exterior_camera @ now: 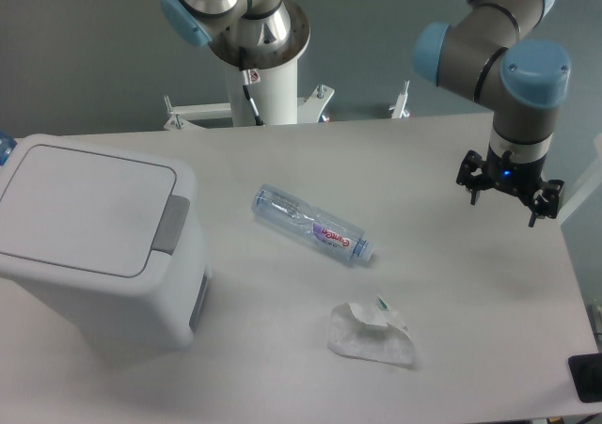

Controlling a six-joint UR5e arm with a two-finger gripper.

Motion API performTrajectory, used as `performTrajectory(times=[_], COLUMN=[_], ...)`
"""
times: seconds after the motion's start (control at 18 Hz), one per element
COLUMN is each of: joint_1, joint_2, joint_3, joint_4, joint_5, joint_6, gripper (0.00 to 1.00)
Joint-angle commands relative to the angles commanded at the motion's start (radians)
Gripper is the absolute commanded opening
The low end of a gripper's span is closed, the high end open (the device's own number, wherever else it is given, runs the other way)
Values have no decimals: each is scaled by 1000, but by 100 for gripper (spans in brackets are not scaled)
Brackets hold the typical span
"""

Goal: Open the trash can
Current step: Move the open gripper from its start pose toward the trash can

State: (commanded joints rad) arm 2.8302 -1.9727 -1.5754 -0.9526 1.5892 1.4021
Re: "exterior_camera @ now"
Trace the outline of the second grey blue robot arm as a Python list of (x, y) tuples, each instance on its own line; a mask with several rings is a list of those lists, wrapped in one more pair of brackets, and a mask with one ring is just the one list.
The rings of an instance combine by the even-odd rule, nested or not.
[(283, 0), (160, 0), (160, 8), (176, 33), (202, 47), (243, 19), (271, 16)]

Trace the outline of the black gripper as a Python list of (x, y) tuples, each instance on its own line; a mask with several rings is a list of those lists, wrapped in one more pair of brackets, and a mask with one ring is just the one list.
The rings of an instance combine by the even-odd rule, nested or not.
[(463, 159), (456, 183), (470, 194), (470, 204), (476, 205), (481, 191), (496, 189), (531, 202), (529, 227), (538, 219), (556, 219), (562, 205), (564, 181), (542, 181), (541, 174), (552, 136), (536, 143), (515, 142), (492, 131), (484, 159), (469, 150)]

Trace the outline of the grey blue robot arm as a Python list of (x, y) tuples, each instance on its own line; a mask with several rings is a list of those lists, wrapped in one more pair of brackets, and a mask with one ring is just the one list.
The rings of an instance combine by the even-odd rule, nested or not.
[(526, 206), (532, 223), (554, 219), (564, 182), (546, 180), (542, 172), (571, 60), (559, 43), (529, 34), (555, 0), (465, 1), (469, 14), (456, 25), (427, 25), (412, 54), (422, 78), (493, 113), (487, 153), (469, 151), (456, 182), (472, 203), (495, 189)]

